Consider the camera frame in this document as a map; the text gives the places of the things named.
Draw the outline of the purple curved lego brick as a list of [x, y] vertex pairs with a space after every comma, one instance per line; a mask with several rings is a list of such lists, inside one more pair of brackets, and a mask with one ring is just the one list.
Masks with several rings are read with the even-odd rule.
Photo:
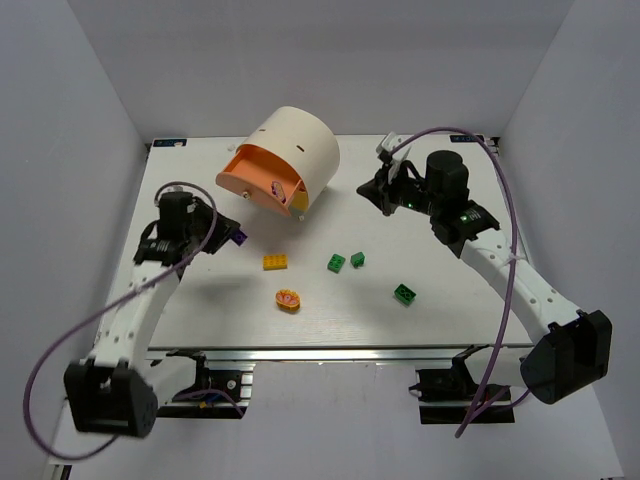
[[287, 196], [283, 185], [278, 181], [271, 183], [271, 192], [273, 196], [282, 204], [287, 202]]

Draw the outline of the cream drawer cabinet shell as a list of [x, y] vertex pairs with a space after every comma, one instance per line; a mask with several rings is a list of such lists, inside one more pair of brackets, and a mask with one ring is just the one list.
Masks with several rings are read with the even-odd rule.
[[241, 145], [268, 150], [294, 168], [309, 196], [305, 215], [340, 165], [340, 148], [331, 129], [316, 116], [292, 106], [278, 108]]

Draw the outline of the orange oval lego piece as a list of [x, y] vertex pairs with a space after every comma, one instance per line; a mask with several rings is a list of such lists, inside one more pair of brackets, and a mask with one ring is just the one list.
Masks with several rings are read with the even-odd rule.
[[301, 308], [301, 298], [293, 290], [278, 290], [275, 294], [275, 302], [280, 310], [289, 313], [295, 313]]

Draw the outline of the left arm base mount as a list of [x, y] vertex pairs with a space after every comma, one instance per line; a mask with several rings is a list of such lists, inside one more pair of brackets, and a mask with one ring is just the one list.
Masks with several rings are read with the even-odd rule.
[[192, 382], [159, 408], [159, 418], [240, 420], [243, 417], [251, 399], [251, 365], [209, 360], [203, 351], [174, 349], [153, 359], [151, 366], [160, 366], [169, 358], [189, 359], [195, 371], [188, 376]]

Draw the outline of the yellow lego brick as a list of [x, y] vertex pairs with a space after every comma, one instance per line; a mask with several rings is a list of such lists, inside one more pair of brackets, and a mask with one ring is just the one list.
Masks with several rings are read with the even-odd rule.
[[265, 255], [263, 257], [263, 270], [273, 271], [288, 268], [288, 257], [286, 254]]

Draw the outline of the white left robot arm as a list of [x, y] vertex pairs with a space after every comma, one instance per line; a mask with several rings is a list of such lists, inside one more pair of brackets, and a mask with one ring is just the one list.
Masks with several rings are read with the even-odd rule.
[[144, 438], [162, 406], [181, 395], [201, 396], [210, 386], [203, 354], [173, 350], [149, 360], [147, 351], [192, 254], [213, 255], [246, 236], [238, 222], [191, 193], [164, 193], [157, 206], [159, 217], [144, 229], [133, 257], [132, 299], [116, 308], [87, 357], [64, 373], [79, 432]]

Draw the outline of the right blue corner label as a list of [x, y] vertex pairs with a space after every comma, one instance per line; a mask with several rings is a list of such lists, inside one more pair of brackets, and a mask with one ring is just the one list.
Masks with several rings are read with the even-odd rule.
[[450, 134], [449, 140], [452, 143], [484, 143], [485, 138], [483, 135], [468, 135], [468, 134]]

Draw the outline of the yellow drawer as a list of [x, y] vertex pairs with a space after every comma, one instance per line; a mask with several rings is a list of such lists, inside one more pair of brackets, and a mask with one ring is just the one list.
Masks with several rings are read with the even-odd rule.
[[304, 188], [298, 189], [294, 192], [290, 208], [298, 212], [306, 212], [309, 207], [308, 193]]

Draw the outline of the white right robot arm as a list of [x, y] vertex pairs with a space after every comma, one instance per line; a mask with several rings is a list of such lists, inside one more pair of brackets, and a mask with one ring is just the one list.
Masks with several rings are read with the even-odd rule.
[[476, 350], [454, 361], [467, 379], [521, 386], [554, 404], [608, 373], [612, 323], [600, 310], [586, 312], [562, 296], [523, 257], [499, 221], [470, 199], [469, 171], [450, 150], [428, 155], [426, 172], [380, 149], [374, 178], [357, 192], [389, 216], [399, 207], [426, 214], [435, 237], [476, 271], [505, 302], [532, 346]]

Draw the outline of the small green lego brick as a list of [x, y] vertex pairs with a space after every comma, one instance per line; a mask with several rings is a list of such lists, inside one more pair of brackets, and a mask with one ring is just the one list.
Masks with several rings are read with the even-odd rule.
[[356, 252], [350, 257], [350, 263], [354, 268], [360, 268], [365, 263], [365, 255], [363, 252]]

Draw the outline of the green lego brick right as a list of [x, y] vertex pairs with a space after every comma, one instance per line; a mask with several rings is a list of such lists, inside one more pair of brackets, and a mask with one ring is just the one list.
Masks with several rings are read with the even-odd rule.
[[394, 298], [404, 306], [410, 306], [416, 298], [416, 293], [406, 285], [399, 284], [394, 290]]

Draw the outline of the left blue corner label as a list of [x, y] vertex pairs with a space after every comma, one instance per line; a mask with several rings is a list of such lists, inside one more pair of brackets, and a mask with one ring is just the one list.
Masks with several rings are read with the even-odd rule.
[[152, 143], [153, 148], [180, 148], [187, 144], [186, 138], [167, 138], [155, 139]]

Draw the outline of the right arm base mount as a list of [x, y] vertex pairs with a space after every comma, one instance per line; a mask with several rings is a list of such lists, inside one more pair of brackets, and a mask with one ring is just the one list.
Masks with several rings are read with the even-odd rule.
[[[491, 353], [489, 345], [472, 345], [451, 359], [446, 368], [423, 368], [416, 370], [417, 382], [408, 387], [411, 395], [418, 399], [420, 422], [423, 425], [459, 424], [478, 389], [480, 380], [474, 380], [468, 360], [476, 353]], [[477, 409], [484, 406], [504, 387], [489, 383], [480, 398]], [[473, 424], [515, 423], [511, 403], [511, 392], [507, 390], [494, 404], [482, 412]]]

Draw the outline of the aluminium table front rail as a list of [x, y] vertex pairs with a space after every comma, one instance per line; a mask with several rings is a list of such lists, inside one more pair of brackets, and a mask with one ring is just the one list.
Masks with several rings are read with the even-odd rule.
[[202, 353], [212, 362], [385, 362], [444, 361], [453, 358], [468, 345], [395, 346], [395, 347], [302, 347], [302, 348], [213, 348], [178, 347], [149, 348], [143, 361], [160, 360], [176, 350]]

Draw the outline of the blue corner label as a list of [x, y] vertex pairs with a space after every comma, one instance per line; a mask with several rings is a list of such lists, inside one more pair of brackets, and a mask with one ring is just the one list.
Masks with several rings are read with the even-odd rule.
[[153, 148], [180, 148], [187, 144], [186, 138], [167, 138], [155, 139], [152, 143]]
[[452, 143], [484, 143], [485, 138], [483, 135], [468, 135], [468, 134], [450, 134], [449, 140]]

